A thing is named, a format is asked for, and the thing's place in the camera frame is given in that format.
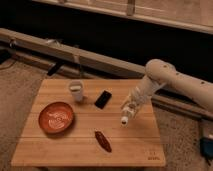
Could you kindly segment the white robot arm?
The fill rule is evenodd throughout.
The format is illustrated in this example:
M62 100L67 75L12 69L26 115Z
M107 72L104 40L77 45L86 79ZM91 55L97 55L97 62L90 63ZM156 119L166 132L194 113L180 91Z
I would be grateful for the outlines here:
M133 117L153 95L169 85L213 113L213 83L181 72L165 61L152 59L145 66L145 75L125 99L121 110Z

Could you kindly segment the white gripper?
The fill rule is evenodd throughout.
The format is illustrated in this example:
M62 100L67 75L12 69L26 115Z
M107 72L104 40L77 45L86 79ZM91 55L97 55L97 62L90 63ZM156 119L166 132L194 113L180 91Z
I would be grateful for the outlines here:
M138 112L141 106L146 103L147 96L143 92L141 92L138 87L136 87L129 93L129 95L124 100L123 104L127 101L135 101L137 103L137 112Z

